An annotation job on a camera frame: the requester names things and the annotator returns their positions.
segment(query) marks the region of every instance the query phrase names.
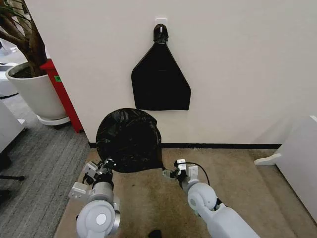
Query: green sticker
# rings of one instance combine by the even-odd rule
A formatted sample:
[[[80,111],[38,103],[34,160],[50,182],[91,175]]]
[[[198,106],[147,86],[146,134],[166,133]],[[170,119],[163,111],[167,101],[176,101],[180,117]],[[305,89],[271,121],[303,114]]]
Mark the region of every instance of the green sticker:
[[[61,79],[60,79],[59,76],[54,76],[54,78],[55,78],[55,81],[56,81],[56,82],[61,82]]]

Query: black trash bag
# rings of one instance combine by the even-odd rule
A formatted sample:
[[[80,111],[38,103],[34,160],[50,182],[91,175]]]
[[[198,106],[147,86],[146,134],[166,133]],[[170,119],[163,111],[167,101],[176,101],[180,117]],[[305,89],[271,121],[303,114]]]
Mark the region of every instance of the black trash bag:
[[[109,160],[109,168],[120,173],[162,168],[156,124],[151,115],[138,109],[123,108],[108,114],[96,136],[101,160]]]
[[[188,110],[191,89],[167,47],[167,28],[154,29],[154,44],[131,74],[135,107],[143,110]]]

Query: plant pot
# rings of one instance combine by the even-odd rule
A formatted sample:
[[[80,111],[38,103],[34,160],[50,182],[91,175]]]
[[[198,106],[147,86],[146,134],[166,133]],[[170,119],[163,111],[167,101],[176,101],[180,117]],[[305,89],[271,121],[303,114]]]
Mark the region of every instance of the plant pot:
[[[8,69],[5,73],[8,80],[16,87],[26,104],[43,120],[51,121],[67,117],[65,109],[47,74],[34,78],[12,77],[12,75],[27,66],[27,62],[18,64]]]

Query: carpet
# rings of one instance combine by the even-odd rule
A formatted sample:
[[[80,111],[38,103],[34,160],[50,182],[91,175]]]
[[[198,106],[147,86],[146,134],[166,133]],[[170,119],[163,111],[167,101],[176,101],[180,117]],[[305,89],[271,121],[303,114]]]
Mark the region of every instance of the carpet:
[[[276,166],[256,167],[253,161],[274,150],[163,149],[163,163],[172,169],[183,158],[202,165],[211,186],[261,238],[315,238],[317,227]],[[87,161],[99,161],[92,149]],[[199,179],[206,182],[204,173]],[[114,194],[120,198],[119,230],[109,238],[146,238],[161,230],[163,238],[209,238],[203,220],[194,215],[179,184],[160,169],[114,172]],[[76,216],[85,204],[70,200],[55,238],[77,238]]]
[[[0,190],[12,191],[0,205],[0,238],[53,237],[89,152],[87,137],[70,124],[60,129],[41,124],[19,95],[2,101],[17,119],[26,119],[28,129],[8,151],[12,165],[0,172],[26,177],[0,179]]]

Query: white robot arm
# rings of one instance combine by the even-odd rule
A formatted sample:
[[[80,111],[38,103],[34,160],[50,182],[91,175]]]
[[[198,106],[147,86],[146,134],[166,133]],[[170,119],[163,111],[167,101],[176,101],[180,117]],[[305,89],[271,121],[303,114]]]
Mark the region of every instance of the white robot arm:
[[[215,191],[198,179],[198,167],[187,169],[185,160],[177,160],[178,169],[163,170],[163,175],[177,178],[187,193],[189,206],[207,225],[213,238],[259,238],[252,228],[233,209],[226,207],[216,196]],[[103,238],[117,231],[120,223],[119,199],[113,195],[112,172],[101,164],[89,162],[84,168],[85,178],[93,188],[76,182],[69,193],[87,205],[77,219],[79,238]]]
[[[177,164],[184,162],[185,160],[178,160]],[[259,238],[237,212],[218,199],[212,187],[197,179],[197,166],[188,168],[189,176],[186,174],[185,164],[178,165],[178,168],[178,180],[187,193],[188,204],[206,223],[213,238]]]

